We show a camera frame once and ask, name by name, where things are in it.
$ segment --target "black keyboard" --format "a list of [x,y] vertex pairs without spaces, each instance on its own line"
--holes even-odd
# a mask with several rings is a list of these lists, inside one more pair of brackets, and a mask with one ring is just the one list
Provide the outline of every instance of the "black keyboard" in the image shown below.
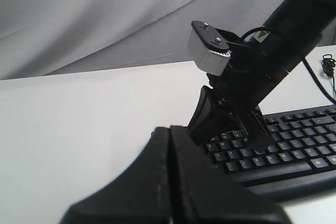
[[249,149],[242,131],[225,132],[204,144],[217,167],[256,194],[276,201],[336,188],[336,109],[265,115],[274,144]]

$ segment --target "bolt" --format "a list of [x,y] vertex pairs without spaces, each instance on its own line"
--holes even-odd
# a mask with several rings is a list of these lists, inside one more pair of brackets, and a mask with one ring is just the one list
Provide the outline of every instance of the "bolt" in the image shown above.
[[202,26],[203,29],[208,29],[208,27],[209,27],[208,23],[203,23],[203,26]]
[[215,43],[216,45],[220,45],[220,44],[222,43],[221,38],[215,38],[214,43]]

